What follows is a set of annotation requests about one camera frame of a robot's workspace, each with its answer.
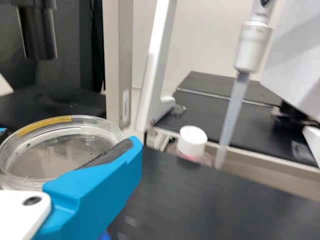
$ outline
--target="white stand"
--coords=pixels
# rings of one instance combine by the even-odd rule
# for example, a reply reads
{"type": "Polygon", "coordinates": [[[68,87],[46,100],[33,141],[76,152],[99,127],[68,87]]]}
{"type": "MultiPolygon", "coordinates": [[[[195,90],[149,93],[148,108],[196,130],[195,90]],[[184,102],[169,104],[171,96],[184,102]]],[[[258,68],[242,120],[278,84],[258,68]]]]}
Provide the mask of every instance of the white stand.
{"type": "Polygon", "coordinates": [[[158,0],[149,52],[139,99],[135,129],[147,131],[176,104],[172,96],[161,96],[177,0],[158,0]]]}

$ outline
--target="white pipette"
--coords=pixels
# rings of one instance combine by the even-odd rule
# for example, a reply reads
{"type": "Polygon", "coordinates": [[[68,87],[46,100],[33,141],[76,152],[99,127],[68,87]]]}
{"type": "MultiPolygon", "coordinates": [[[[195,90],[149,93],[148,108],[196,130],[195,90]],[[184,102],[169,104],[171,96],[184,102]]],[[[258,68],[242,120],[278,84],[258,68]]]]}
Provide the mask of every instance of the white pipette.
{"type": "Polygon", "coordinates": [[[238,116],[242,106],[251,73],[258,71],[271,37],[272,28],[268,26],[276,0],[254,0],[250,21],[242,24],[234,68],[238,71],[234,81],[231,99],[225,115],[219,148],[214,166],[221,169],[227,154],[238,116]]]}

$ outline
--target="blue clamp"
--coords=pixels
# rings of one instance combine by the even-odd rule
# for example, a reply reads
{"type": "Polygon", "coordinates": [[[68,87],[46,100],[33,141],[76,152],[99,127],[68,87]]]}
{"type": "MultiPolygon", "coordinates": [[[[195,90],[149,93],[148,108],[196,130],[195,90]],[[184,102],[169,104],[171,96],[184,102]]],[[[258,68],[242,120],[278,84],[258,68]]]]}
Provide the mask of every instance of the blue clamp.
{"type": "Polygon", "coordinates": [[[124,208],[142,175],[141,142],[130,137],[43,185],[51,213],[35,240],[96,240],[124,208]]]}

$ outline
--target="petri dish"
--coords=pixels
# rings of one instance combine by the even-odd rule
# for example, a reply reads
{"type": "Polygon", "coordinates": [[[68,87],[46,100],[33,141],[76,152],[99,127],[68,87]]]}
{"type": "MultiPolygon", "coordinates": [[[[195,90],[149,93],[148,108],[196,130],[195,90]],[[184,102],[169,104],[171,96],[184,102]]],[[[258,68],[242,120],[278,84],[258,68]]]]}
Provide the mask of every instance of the petri dish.
{"type": "Polygon", "coordinates": [[[81,167],[122,139],[116,125],[94,116],[60,116],[27,125],[0,146],[0,186],[41,191],[44,183],[81,167]]]}

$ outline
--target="white lid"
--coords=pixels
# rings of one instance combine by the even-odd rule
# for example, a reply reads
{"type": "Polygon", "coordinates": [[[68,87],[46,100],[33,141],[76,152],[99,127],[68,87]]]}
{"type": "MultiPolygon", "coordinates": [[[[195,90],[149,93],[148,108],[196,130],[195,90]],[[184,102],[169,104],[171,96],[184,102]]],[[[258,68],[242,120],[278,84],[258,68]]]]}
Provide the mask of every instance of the white lid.
{"type": "Polygon", "coordinates": [[[187,156],[199,158],[205,154],[206,133],[197,126],[183,126],[178,138],[178,150],[187,156]]]}

